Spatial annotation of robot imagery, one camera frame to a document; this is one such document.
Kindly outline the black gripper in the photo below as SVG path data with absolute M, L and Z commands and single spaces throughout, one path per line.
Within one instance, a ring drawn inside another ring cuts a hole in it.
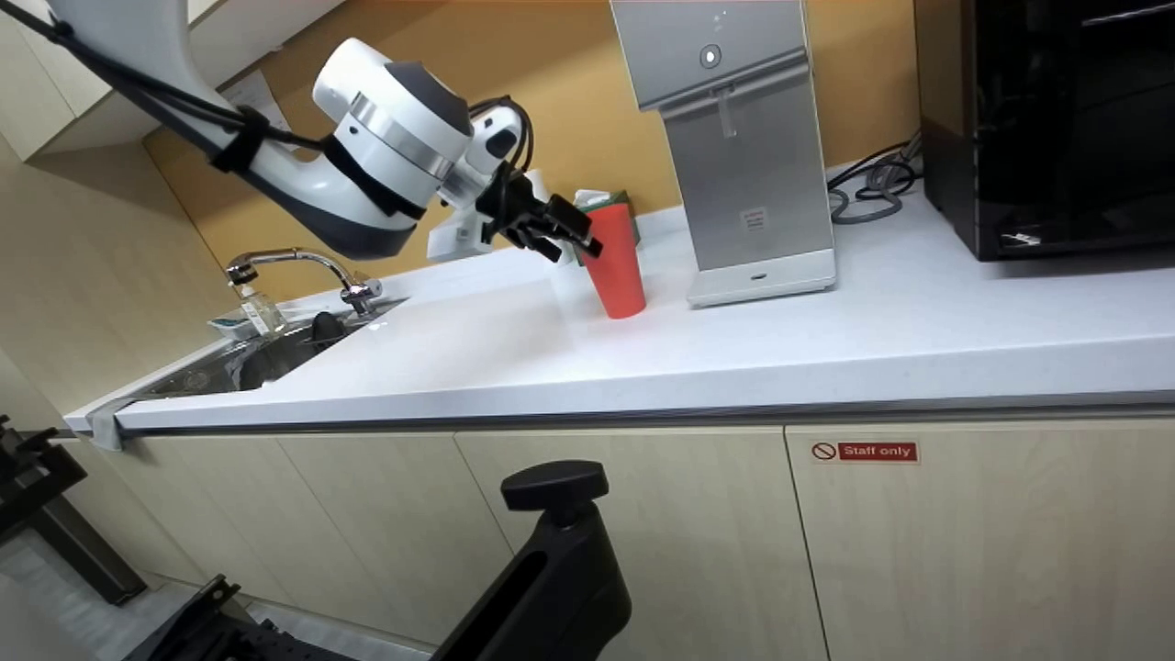
M 540 202 L 531 194 L 531 184 L 511 167 L 495 168 L 494 184 L 478 200 L 478 215 L 485 217 L 480 224 L 485 243 L 502 235 L 507 243 L 522 251 L 538 251 L 556 265 L 561 261 L 560 240 L 571 240 L 576 251 L 593 259 L 601 254 L 601 243 L 593 235 L 593 217 L 583 210 L 576 210 L 561 194 L 551 194 L 547 202 Z

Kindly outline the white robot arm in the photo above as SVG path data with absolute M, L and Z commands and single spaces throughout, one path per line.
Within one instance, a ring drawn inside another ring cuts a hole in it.
M 432 200 L 452 210 L 458 254 L 478 254 L 495 235 L 547 261 L 566 248 L 601 254 L 583 210 L 531 191 L 531 123 L 511 95 L 467 104 L 421 63 L 347 37 L 312 85 L 330 129 L 298 136 L 256 108 L 230 104 L 199 71 L 188 0 L 48 6 L 59 48 L 343 259 L 398 259 Z

